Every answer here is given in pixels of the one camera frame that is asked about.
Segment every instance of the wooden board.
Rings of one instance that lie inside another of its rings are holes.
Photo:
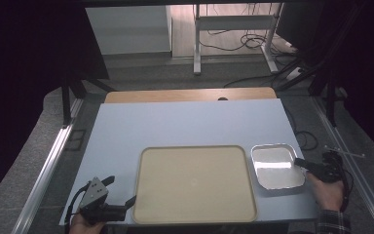
[[[251,222],[256,205],[238,146],[148,148],[133,219],[139,224]]]
[[[200,101],[226,99],[277,98],[272,88],[234,88],[111,92],[104,103]]]

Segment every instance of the black cable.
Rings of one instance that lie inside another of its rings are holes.
[[[351,177],[351,187],[349,188],[349,194],[348,194],[348,196],[350,196],[352,191],[354,190],[355,180],[354,180],[354,176],[350,172],[348,172],[347,170],[344,170],[344,172],[347,173]]]
[[[218,15],[217,10],[215,10],[215,4],[213,4],[213,10],[214,10],[214,12]]]
[[[216,47],[216,46],[210,46],[210,45],[206,45],[206,44],[203,44],[203,42],[200,41],[200,45],[204,46],[204,47],[210,47],[210,48],[214,48],[214,49],[218,49],[218,50],[221,50],[221,51],[236,51],[242,47],[244,47],[245,45],[241,45],[239,46],[238,48],[234,48],[234,49],[225,49],[225,48],[220,48],[220,47]]]
[[[341,212],[344,212],[346,207],[349,205],[349,196],[351,195],[351,189],[349,188],[348,179],[346,178],[346,170],[343,168],[343,165],[339,160],[337,160],[334,157],[331,157],[329,159],[332,159],[334,163],[332,165],[336,165],[338,167],[338,171],[341,173],[341,179],[343,182],[343,203],[342,207],[340,208]]]
[[[247,3],[247,4],[245,5],[245,8],[244,8],[244,10],[242,11],[241,15],[245,12],[246,9],[250,9],[249,6],[250,6],[250,3]]]
[[[245,35],[243,35],[240,39],[240,41],[242,42],[242,45],[245,45],[247,48],[251,49],[251,50],[254,50],[254,49],[257,49],[259,47],[262,46],[262,43],[266,41],[266,38],[260,36],[260,35],[257,35],[257,34],[253,34],[253,33],[246,33]],[[256,42],[258,43],[256,46],[249,46],[248,45],[248,42]]]
[[[301,62],[302,60],[300,58],[296,58],[295,60],[291,61],[289,64],[287,64],[284,68],[281,69],[280,71],[280,74],[283,74],[285,71],[288,71],[290,68],[293,68],[296,64],[298,64],[299,62]],[[275,82],[279,79],[279,76],[276,76],[272,82],[271,82],[271,85],[270,87],[272,89],[275,89]]]
[[[310,136],[314,140],[314,145],[311,146],[311,147],[307,147],[306,145],[308,144],[308,138],[306,137],[306,143],[303,144],[302,146],[300,146],[300,149],[305,150],[305,151],[309,151],[309,150],[314,150],[314,149],[318,148],[318,139],[311,132],[308,132],[308,131],[296,131],[296,132],[294,132],[294,134],[296,135],[296,137],[299,136],[299,135],[302,135],[304,137]]]
[[[275,62],[277,62],[278,64],[282,65],[282,66],[287,66],[288,63],[283,63],[281,61],[278,60],[278,58],[282,58],[282,57],[294,57],[294,58],[297,58],[296,55],[276,55],[276,56],[273,56],[273,59],[275,60]]]
[[[318,138],[314,134],[312,134],[311,132],[308,132],[308,131],[298,131],[297,130],[297,125],[296,125],[296,120],[295,120],[294,116],[292,115],[292,113],[285,106],[283,106],[283,108],[284,108],[284,112],[287,115],[287,119],[289,119],[290,126],[292,127],[293,133],[296,136],[296,138],[298,136],[305,137],[305,142],[303,144],[300,144],[300,142],[299,142],[300,149],[307,151],[307,150],[314,150],[314,149],[318,148]],[[306,147],[306,145],[308,145],[308,138],[307,138],[307,136],[310,136],[314,140],[314,145],[311,146],[311,147]]]
[[[273,5],[273,3],[270,4],[269,14],[272,12],[272,5]]]
[[[71,203],[69,204],[68,210],[65,215],[65,219],[63,221],[64,223],[64,230],[65,234],[69,233],[69,228],[71,226],[71,217],[72,217],[72,209],[74,208],[74,203],[77,200],[78,196],[82,193],[87,191],[88,187],[90,186],[90,182],[88,182],[84,187],[80,188],[77,193],[75,193],[74,197],[71,200]]]
[[[233,85],[233,84],[236,84],[236,83],[239,83],[239,82],[242,82],[242,81],[248,81],[248,80],[260,79],[260,78],[272,78],[272,77],[274,77],[274,79],[271,81],[272,84],[271,84],[271,86],[270,86],[270,87],[273,87],[273,82],[274,82],[274,80],[275,80],[278,76],[282,75],[285,71],[287,71],[290,67],[292,67],[292,65],[295,65],[295,64],[296,64],[297,62],[299,62],[299,61],[295,61],[295,60],[294,60],[293,62],[294,62],[294,64],[291,62],[292,64],[288,64],[286,67],[284,67],[284,68],[283,68],[281,71],[279,71],[278,73],[271,74],[271,75],[265,75],[265,76],[253,76],[253,77],[242,78],[242,79],[235,80],[235,81],[232,81],[232,82],[229,82],[229,83],[225,84],[225,85],[223,86],[223,88],[227,88],[227,87],[230,86],[230,85]],[[269,82],[269,81],[263,82],[263,83],[261,84],[261,86],[263,86],[263,85],[266,84],[267,82]]]
[[[300,56],[300,52],[283,52],[279,50],[272,41],[272,47],[270,48],[270,53],[275,56]]]
[[[230,30],[221,30],[221,31],[217,31],[217,32],[210,32],[209,30],[207,31],[208,35],[218,35],[218,34],[222,34],[222,33],[225,33],[225,32],[229,32]]]

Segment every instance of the table leg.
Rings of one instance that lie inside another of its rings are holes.
[[[200,55],[200,4],[196,5],[196,15],[195,15],[195,26],[196,26],[196,38],[194,45],[194,74],[200,75],[202,73],[202,58]]]
[[[272,72],[272,73],[278,73],[279,72],[278,67],[276,66],[276,63],[272,58],[272,53],[271,53],[270,49],[272,47],[273,37],[275,36],[276,26],[278,25],[279,17],[281,15],[281,6],[282,5],[283,5],[283,3],[279,3],[277,10],[273,14],[273,19],[272,19],[271,27],[270,27],[270,30],[269,30],[269,34],[266,38],[266,43],[263,43],[263,45],[261,46],[263,55],[266,59],[267,64],[269,65],[270,72]]]

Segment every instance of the metal rail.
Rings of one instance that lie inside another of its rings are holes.
[[[72,127],[75,122],[75,117],[78,114],[78,111],[82,105],[81,99],[75,99],[71,107],[71,123],[66,126],[66,128],[62,128],[57,137],[56,141],[48,155],[47,161],[44,164],[44,167],[41,170],[41,173],[38,175],[38,178],[35,182],[35,185],[32,188],[31,193],[29,194],[28,199],[26,200],[25,205],[23,206],[22,211],[20,212],[19,218],[17,223],[12,230],[12,234],[23,234],[27,233],[29,227],[32,223],[33,218],[35,217],[41,201],[47,191],[48,185],[51,181],[51,177],[54,173],[56,168],[56,164],[58,162],[59,156],[62,152],[62,149],[71,133]]]
[[[359,191],[369,212],[372,214],[374,218],[374,191],[369,186],[369,183],[367,182],[363,173],[360,171],[360,168],[355,161],[355,156],[353,156],[352,153],[350,153],[348,146],[342,139],[342,136],[339,134],[338,129],[336,127],[333,127],[332,124],[327,120],[324,107],[321,104],[321,102],[318,101],[318,97],[312,97],[312,100],[317,110],[318,116],[320,117],[323,123],[323,126],[326,128],[335,146],[342,149],[345,152],[348,152],[342,153],[345,159],[344,162],[351,171],[352,176],[355,180],[355,185],[357,186],[357,190]]]

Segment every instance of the human hand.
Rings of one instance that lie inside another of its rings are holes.
[[[90,225],[81,214],[75,214],[72,218],[69,234],[99,234],[104,225],[105,222]]]
[[[343,182],[342,180],[325,183],[313,174],[307,172],[306,176],[312,183],[315,198],[323,210],[339,212],[343,203]]]

